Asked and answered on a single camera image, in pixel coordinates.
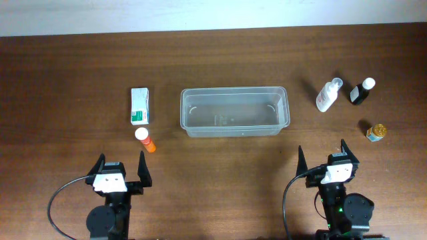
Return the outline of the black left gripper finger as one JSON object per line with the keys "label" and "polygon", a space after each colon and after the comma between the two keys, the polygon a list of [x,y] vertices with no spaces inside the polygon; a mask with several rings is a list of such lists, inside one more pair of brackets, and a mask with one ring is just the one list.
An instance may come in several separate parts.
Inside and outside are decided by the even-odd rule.
{"label": "black left gripper finger", "polygon": [[147,163],[145,160],[145,154],[143,151],[140,152],[139,155],[139,163],[137,169],[137,175],[140,179],[142,187],[151,187],[152,186],[152,178],[147,168]]}
{"label": "black left gripper finger", "polygon": [[102,171],[105,165],[105,155],[103,153],[100,154],[99,159],[96,161],[95,165],[88,172],[88,175],[96,175]]}

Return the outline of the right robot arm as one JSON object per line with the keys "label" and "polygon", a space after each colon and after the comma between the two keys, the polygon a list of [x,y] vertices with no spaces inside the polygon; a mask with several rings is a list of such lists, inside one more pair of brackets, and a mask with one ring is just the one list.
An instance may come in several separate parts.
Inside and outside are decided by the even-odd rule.
{"label": "right robot arm", "polygon": [[317,187],[328,224],[327,230],[317,230],[316,239],[385,239],[383,235],[368,235],[374,202],[359,193],[346,193],[359,167],[359,160],[341,140],[339,153],[328,156],[328,162],[308,168],[304,152],[298,148],[296,179],[304,178],[306,187]]}

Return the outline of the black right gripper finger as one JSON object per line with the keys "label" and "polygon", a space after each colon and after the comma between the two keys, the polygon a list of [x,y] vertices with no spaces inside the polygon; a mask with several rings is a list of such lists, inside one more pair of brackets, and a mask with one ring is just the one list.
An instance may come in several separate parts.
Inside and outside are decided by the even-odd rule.
{"label": "black right gripper finger", "polygon": [[298,165],[296,169],[296,177],[297,176],[304,176],[305,172],[308,170],[308,166],[306,163],[306,159],[304,156],[304,152],[302,149],[302,146],[298,146]]}
{"label": "black right gripper finger", "polygon": [[351,161],[352,164],[359,164],[359,160],[355,157],[355,155],[350,151],[350,148],[344,141],[344,139],[341,139],[341,152],[345,153],[347,158]]}

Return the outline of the small jar gold lid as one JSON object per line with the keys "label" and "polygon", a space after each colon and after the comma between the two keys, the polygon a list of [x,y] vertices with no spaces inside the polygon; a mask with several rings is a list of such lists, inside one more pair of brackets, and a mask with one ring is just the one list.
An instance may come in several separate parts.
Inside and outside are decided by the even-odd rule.
{"label": "small jar gold lid", "polygon": [[387,134],[387,128],[383,124],[376,124],[369,128],[366,132],[366,137],[372,141],[379,141]]}

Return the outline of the dark bottle white cap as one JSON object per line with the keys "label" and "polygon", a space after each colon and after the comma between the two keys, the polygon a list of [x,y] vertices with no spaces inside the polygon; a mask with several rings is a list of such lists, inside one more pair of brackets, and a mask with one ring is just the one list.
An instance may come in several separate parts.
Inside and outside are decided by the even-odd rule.
{"label": "dark bottle white cap", "polygon": [[373,78],[366,78],[361,84],[355,86],[350,92],[350,102],[353,105],[361,104],[370,93],[370,90],[375,86],[376,82]]}

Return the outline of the white spray bottle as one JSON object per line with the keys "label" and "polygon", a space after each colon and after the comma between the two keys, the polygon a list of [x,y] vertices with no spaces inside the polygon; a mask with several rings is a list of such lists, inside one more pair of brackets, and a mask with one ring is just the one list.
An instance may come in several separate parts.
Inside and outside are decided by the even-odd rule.
{"label": "white spray bottle", "polygon": [[343,81],[336,77],[327,82],[316,97],[316,106],[319,111],[326,112],[338,97],[338,91]]}

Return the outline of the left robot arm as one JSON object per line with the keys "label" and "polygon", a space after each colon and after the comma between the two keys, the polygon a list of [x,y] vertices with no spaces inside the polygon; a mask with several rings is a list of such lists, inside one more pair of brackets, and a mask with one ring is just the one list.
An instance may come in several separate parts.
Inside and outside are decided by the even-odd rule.
{"label": "left robot arm", "polygon": [[101,154],[87,174],[85,183],[105,199],[103,205],[90,211],[86,219],[90,239],[126,240],[129,234],[131,198],[143,195],[143,190],[152,186],[144,152],[139,155],[138,181],[126,181],[122,162],[108,163]]}

